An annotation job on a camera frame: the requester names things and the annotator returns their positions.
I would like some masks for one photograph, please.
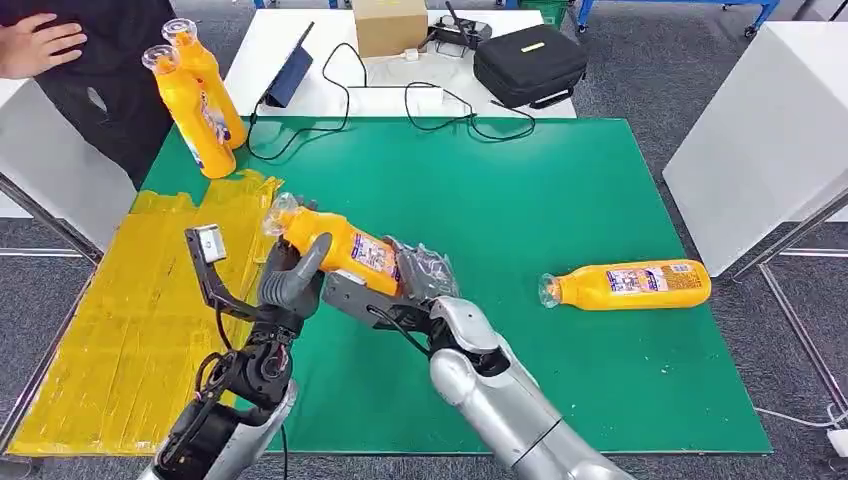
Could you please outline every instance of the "bottle cap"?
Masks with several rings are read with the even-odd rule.
[[[271,202],[265,219],[262,220],[262,230],[265,235],[278,237],[286,231],[294,219],[297,209],[301,208],[297,199],[289,192],[282,192]]]
[[[175,18],[162,25],[162,36],[175,47],[187,47],[197,41],[197,25],[187,18]]]
[[[562,288],[559,279],[550,273],[539,279],[539,300],[547,308],[554,308],[562,303]]]
[[[177,49],[170,45],[156,45],[144,51],[141,63],[154,75],[162,75],[176,70],[180,64],[180,55]]]

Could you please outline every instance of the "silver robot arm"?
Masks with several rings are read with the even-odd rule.
[[[632,479],[595,451],[562,419],[509,343],[473,303],[436,298],[430,318],[444,320],[456,346],[430,357],[430,379],[483,443],[524,480]],[[472,358],[503,355],[508,363],[481,374]]]
[[[430,360],[430,379],[495,458],[523,480],[632,480],[569,427],[486,315],[459,296],[447,257],[391,237],[400,295],[327,275],[324,302],[378,330],[401,330]],[[427,347],[409,332],[427,336]]]

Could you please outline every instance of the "blue cart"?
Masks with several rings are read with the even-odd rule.
[[[749,5],[755,4],[760,5],[762,10],[760,11],[760,15],[757,16],[757,19],[754,20],[754,23],[745,27],[745,38],[753,38],[754,35],[757,34],[757,30],[760,29],[760,26],[763,22],[768,19],[769,15],[774,12],[774,9],[777,8],[777,4],[780,3],[780,0],[734,0],[733,3],[726,3],[727,0],[630,0],[637,2],[686,2],[686,3],[717,3],[721,4],[722,10],[727,10],[731,5]],[[574,0],[569,0],[569,5],[574,3]],[[577,15],[577,31],[583,33],[588,28],[587,21],[589,20],[589,11],[592,10],[592,4],[595,3],[595,0],[583,0],[583,3],[580,5],[580,13]]]

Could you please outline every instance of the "black cable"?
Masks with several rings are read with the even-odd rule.
[[[359,56],[359,52],[357,52],[356,49],[353,48],[353,46],[351,44],[347,43],[347,42],[340,43],[340,44],[336,45],[336,48],[334,48],[333,51],[330,52],[330,55],[327,57],[327,60],[324,62],[324,67],[321,69],[321,75],[323,75],[324,80],[327,80],[328,82],[330,82],[333,85],[341,88],[345,92],[345,114],[344,114],[344,117],[342,118],[341,125],[339,125],[336,128],[318,128],[318,127],[301,128],[300,130],[297,130],[296,132],[294,132],[294,134],[291,136],[291,138],[289,138],[288,142],[286,142],[286,144],[283,145],[283,148],[280,149],[280,151],[278,151],[274,155],[270,155],[270,156],[259,155],[253,150],[253,147],[250,144],[250,136],[253,133],[253,127],[256,126],[256,123],[259,119],[256,112],[259,109],[259,105],[262,103],[262,101],[265,99],[265,97],[268,94],[268,91],[266,90],[265,93],[256,102],[256,105],[253,106],[253,113],[250,114],[249,126],[247,128],[247,141],[245,142],[245,145],[247,146],[247,151],[250,152],[251,155],[258,158],[259,160],[268,162],[268,161],[271,161],[271,160],[275,160],[275,159],[279,158],[281,155],[283,155],[283,153],[285,153],[286,150],[288,150],[288,148],[292,144],[292,142],[294,142],[294,139],[297,138],[297,136],[300,135],[301,133],[304,133],[304,132],[338,133],[338,132],[341,132],[341,131],[344,130],[344,128],[347,126],[347,123],[350,119],[350,90],[348,90],[348,87],[345,87],[344,85],[340,84],[339,82],[336,82],[335,80],[330,79],[330,77],[327,76],[327,66],[330,64],[330,61],[333,59],[333,56],[335,56],[336,52],[341,47],[348,47],[350,49],[350,51],[352,51],[353,54],[356,55],[356,59],[359,60],[359,65],[362,67],[362,87],[368,88],[368,69],[365,68],[365,62],[362,60],[362,57]],[[451,119],[447,120],[446,122],[443,122],[443,123],[441,123],[441,124],[439,124],[435,127],[424,127],[424,126],[416,123],[415,120],[413,120],[412,113],[409,111],[409,89],[412,88],[412,87],[422,87],[422,86],[431,87],[431,88],[442,88],[438,85],[435,85],[435,84],[432,84],[432,83],[429,83],[429,82],[410,82],[406,85],[381,85],[379,87],[380,88],[403,88],[404,89],[403,90],[403,103],[404,103],[404,108],[406,109],[406,118],[409,120],[409,122],[412,124],[412,126],[414,126],[415,128],[417,128],[419,130],[423,130],[425,132],[433,132],[433,131],[442,129],[444,127],[447,127],[448,125],[450,125],[452,123],[467,120],[468,125],[471,127],[472,130],[474,130],[474,132],[477,133],[477,135],[480,135],[481,137],[483,137],[487,140],[492,140],[492,141],[495,141],[495,142],[507,142],[507,141],[510,141],[510,140],[516,140],[516,139],[519,139],[519,138],[526,137],[526,136],[532,134],[536,130],[536,119],[532,115],[524,113],[524,112],[517,110],[515,108],[510,108],[510,107],[504,106],[502,103],[499,103],[499,102],[492,100],[491,103],[493,105],[497,105],[497,106],[499,106],[503,109],[509,110],[511,112],[514,112],[514,113],[517,113],[519,115],[526,117],[528,120],[530,120],[530,126],[527,127],[526,130],[523,130],[523,131],[521,131],[517,134],[507,135],[505,137],[499,137],[499,136],[489,135],[487,133],[483,133],[480,130],[480,128],[477,126],[477,114],[474,113],[474,107],[470,103],[468,103],[465,100],[463,100],[462,98],[460,98],[458,95],[456,95],[453,92],[451,92],[450,90],[447,90],[447,89],[444,89],[444,88],[442,88],[442,91],[444,91],[448,95],[455,98],[458,102],[460,102],[463,105],[465,105],[466,107],[468,107],[468,111],[470,113],[468,113],[467,115],[462,115],[462,116],[459,116],[459,117],[451,118]]]
[[[203,383],[203,374],[206,371],[206,367],[208,367],[213,360],[221,361],[224,359],[224,356],[218,352],[212,352],[206,356],[200,362],[200,366],[197,367],[197,372],[194,374],[194,391],[198,393],[198,395],[204,393],[203,387],[201,384]]]
[[[401,326],[400,326],[400,324],[399,324],[399,323],[397,323],[397,321],[396,321],[394,318],[392,318],[392,317],[391,317],[388,313],[384,312],[383,310],[381,310],[381,309],[379,309],[379,308],[377,308],[377,307],[375,307],[375,306],[373,306],[373,305],[368,305],[368,307],[366,308],[366,310],[368,311],[368,313],[370,313],[370,314],[372,314],[372,315],[377,315],[378,317],[380,317],[380,318],[382,318],[383,320],[385,320],[385,321],[389,322],[390,324],[392,324],[392,326],[393,326],[393,327],[395,327],[395,329],[396,329],[398,332],[400,332],[400,334],[401,334],[401,335],[403,335],[403,337],[404,337],[407,341],[409,341],[409,343],[411,343],[413,347],[415,347],[416,349],[418,349],[418,351],[419,351],[419,352],[421,352],[421,353],[423,353],[423,354],[424,354],[427,358],[430,358],[430,352],[429,352],[429,351],[427,351],[427,349],[426,349],[426,348],[424,348],[424,346],[423,346],[423,345],[421,345],[420,343],[418,343],[418,340],[415,340],[415,339],[412,337],[412,335],[410,335],[410,334],[409,334],[409,332],[407,332],[405,328],[401,327]]]
[[[227,338],[227,332],[224,331],[224,321],[221,319],[221,307],[218,305],[218,301],[215,301],[215,324],[218,326],[218,335],[221,337],[221,341],[224,342],[224,346],[227,347],[227,351],[233,349],[233,344],[230,343],[230,339]]]
[[[338,132],[341,132],[341,131],[344,130],[344,128],[347,126],[348,119],[350,118],[350,91],[348,91],[347,87],[345,87],[344,85],[336,82],[335,80],[331,80],[327,76],[327,65],[330,64],[330,60],[333,59],[333,56],[336,54],[336,51],[338,51],[338,49],[343,47],[343,46],[348,47],[356,55],[356,58],[359,60],[359,64],[362,65],[362,71],[365,73],[363,82],[364,82],[366,87],[368,86],[368,71],[365,69],[365,63],[362,61],[362,57],[359,56],[359,53],[357,53],[356,49],[353,48],[353,46],[351,44],[346,43],[346,42],[336,45],[336,48],[334,48],[333,51],[330,52],[330,56],[327,57],[327,61],[324,62],[324,67],[321,69],[321,75],[324,76],[324,80],[326,80],[326,81],[332,83],[333,85],[341,88],[345,92],[345,115],[344,115],[344,118],[342,119],[342,124],[339,125],[338,127],[335,127],[335,128],[319,128],[319,127],[301,128],[300,130],[297,130],[296,132],[294,132],[294,134],[291,136],[291,138],[289,138],[289,141],[286,142],[285,145],[283,145],[283,148],[280,149],[279,152],[275,153],[274,155],[270,155],[270,156],[259,155],[258,153],[253,151],[253,147],[250,145],[250,134],[253,133],[253,127],[256,126],[256,122],[259,119],[258,115],[256,114],[256,111],[259,109],[259,105],[262,103],[262,100],[264,100],[265,97],[268,95],[268,91],[266,90],[265,93],[262,94],[261,97],[259,97],[259,100],[256,102],[256,105],[253,106],[253,113],[250,114],[249,126],[247,128],[247,141],[245,141],[244,144],[245,144],[245,146],[247,146],[247,151],[250,152],[251,155],[258,158],[259,160],[268,162],[268,161],[275,160],[275,159],[279,158],[283,153],[285,153],[286,150],[288,150],[289,146],[292,144],[292,142],[294,142],[294,139],[297,138],[297,136],[300,135],[301,133],[304,133],[304,132],[338,133]]]
[[[283,437],[283,480],[289,478],[289,444],[286,440],[286,426],[280,426],[280,433]]]
[[[497,106],[499,106],[503,109],[509,110],[511,112],[514,112],[514,113],[517,113],[519,115],[523,115],[524,117],[526,117],[528,120],[530,120],[530,126],[527,127],[526,130],[523,130],[523,131],[516,133],[514,135],[507,135],[505,137],[497,137],[497,136],[494,136],[494,135],[489,135],[489,134],[483,133],[477,127],[477,116],[478,115],[476,113],[474,113],[474,107],[471,106],[470,103],[459,98],[459,96],[457,96],[456,94],[454,94],[450,90],[447,90],[447,89],[444,89],[444,88],[442,88],[442,91],[444,91],[445,93],[447,93],[451,97],[455,98],[458,102],[460,102],[463,105],[465,105],[466,107],[468,107],[468,111],[471,112],[471,113],[469,113],[467,115],[463,115],[461,117],[454,117],[454,118],[452,118],[452,119],[450,119],[450,120],[448,120],[448,121],[446,121],[446,122],[444,122],[440,125],[437,125],[435,127],[421,126],[421,125],[415,123],[415,120],[413,120],[412,114],[409,112],[409,89],[410,89],[410,87],[421,87],[421,86],[432,87],[432,88],[441,88],[438,85],[434,85],[434,84],[429,83],[429,82],[410,82],[406,85],[406,87],[404,87],[404,90],[403,90],[403,106],[404,106],[404,108],[406,108],[406,118],[409,120],[409,123],[411,123],[413,127],[417,128],[419,130],[423,130],[425,132],[434,132],[436,130],[445,128],[445,127],[447,127],[448,125],[450,125],[454,122],[457,122],[457,121],[460,121],[460,120],[468,120],[469,126],[471,127],[472,130],[474,130],[477,133],[477,135],[480,135],[481,137],[483,137],[487,140],[493,140],[493,141],[496,141],[496,142],[508,142],[510,140],[516,140],[516,139],[519,139],[519,138],[522,138],[522,137],[526,137],[526,136],[532,134],[534,130],[536,130],[536,119],[532,115],[524,113],[524,112],[517,110],[515,108],[510,108],[510,107],[504,106],[502,103],[496,102],[496,101],[493,100],[492,101],[493,105],[497,105]]]

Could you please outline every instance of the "cardboard box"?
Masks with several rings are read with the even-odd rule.
[[[424,0],[353,0],[359,55],[399,55],[427,37]]]

